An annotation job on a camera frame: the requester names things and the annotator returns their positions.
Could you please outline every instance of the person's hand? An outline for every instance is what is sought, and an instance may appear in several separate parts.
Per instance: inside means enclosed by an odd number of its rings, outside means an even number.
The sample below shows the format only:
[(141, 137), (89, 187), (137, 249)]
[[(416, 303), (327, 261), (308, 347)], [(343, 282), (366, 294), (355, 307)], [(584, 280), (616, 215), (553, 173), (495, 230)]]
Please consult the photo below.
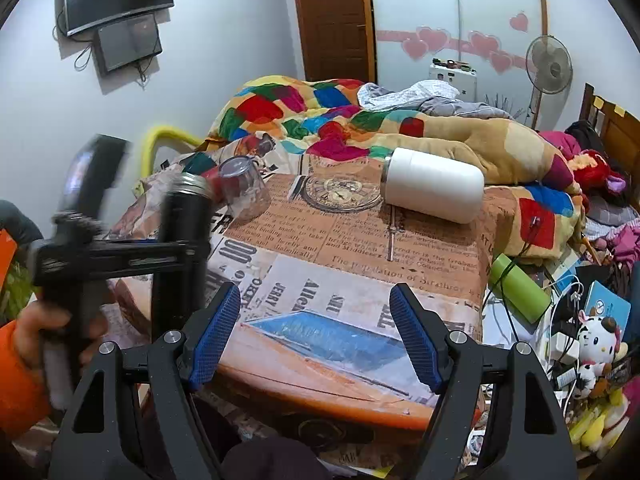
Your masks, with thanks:
[[(43, 301), (32, 301), (18, 316), (14, 331), (14, 348), (24, 365), (42, 380), (42, 353), (40, 350), (40, 330), (56, 330), (65, 326), (71, 314)], [(100, 312), (89, 325), (88, 337), (94, 340), (81, 354), (81, 365), (88, 364), (101, 343), (101, 336), (107, 332), (108, 323)]]

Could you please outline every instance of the white bottle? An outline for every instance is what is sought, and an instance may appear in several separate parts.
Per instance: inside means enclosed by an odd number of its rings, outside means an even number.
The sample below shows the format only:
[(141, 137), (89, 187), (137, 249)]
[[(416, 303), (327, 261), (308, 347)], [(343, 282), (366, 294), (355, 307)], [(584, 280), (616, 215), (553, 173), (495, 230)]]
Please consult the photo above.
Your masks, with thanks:
[(380, 193), (388, 204), (467, 224), (482, 207), (484, 175), (471, 164), (396, 148), (385, 159)]

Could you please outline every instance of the orange sleeve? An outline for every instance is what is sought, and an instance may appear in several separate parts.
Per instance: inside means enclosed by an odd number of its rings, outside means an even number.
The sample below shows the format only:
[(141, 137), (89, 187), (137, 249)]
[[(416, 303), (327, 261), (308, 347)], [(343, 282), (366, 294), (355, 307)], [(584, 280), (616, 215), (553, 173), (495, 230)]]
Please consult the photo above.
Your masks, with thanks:
[(15, 321), (0, 328), (0, 428), (17, 438), (49, 415), (43, 384), (36, 382), (14, 349)]

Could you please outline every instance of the plush doll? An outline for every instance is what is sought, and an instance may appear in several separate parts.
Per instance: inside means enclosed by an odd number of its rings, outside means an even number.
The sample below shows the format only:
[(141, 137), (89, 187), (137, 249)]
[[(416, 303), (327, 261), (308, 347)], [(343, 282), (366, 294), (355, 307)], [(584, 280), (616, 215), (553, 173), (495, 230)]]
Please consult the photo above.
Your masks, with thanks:
[[(626, 416), (628, 408), (629, 400), (621, 388), (611, 392), (609, 399), (600, 404), (600, 415), (595, 418), (588, 428), (586, 423), (591, 420), (589, 418), (584, 419), (581, 427), (579, 423), (572, 427), (572, 430), (570, 430), (570, 434), (572, 431), (574, 433), (572, 442), (576, 440), (576, 437), (580, 438), (580, 448), (588, 453), (597, 453), (598, 458), (602, 460), (616, 443), (629, 422), (629, 418)], [(582, 434), (578, 435), (575, 433), (576, 431), (580, 431)]]
[(611, 363), (620, 349), (620, 329), (614, 318), (597, 316), (595, 309), (591, 316), (581, 310), (578, 320), (582, 324), (578, 330), (580, 368), (574, 397), (595, 398), (605, 393), (607, 381), (598, 378), (611, 371)]
[(595, 150), (584, 150), (567, 161), (574, 172), (575, 181), (583, 192), (590, 189), (606, 188), (610, 193), (620, 194), (625, 190), (626, 181), (613, 171), (609, 163)]

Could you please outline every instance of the blue gripper pad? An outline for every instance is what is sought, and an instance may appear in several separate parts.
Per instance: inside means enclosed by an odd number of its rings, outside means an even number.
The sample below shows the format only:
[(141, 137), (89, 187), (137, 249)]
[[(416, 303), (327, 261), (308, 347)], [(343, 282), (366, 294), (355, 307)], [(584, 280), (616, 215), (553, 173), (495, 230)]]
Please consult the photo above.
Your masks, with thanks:
[(405, 283), (399, 283), (391, 289), (389, 310), (394, 318), (394, 323), (400, 333), (406, 352), (409, 354), (411, 364), (414, 366), (415, 373), (421, 383), (430, 387), (432, 392), (439, 394), (443, 390), (445, 381), (438, 370), (438, 352), (420, 320), (418, 320), (411, 305), (413, 302), (417, 303), (422, 310), (417, 298)]
[(238, 320), (240, 291), (225, 283), (207, 308), (191, 314), (182, 330), (187, 337), (178, 362), (180, 378), (197, 390), (208, 383)]

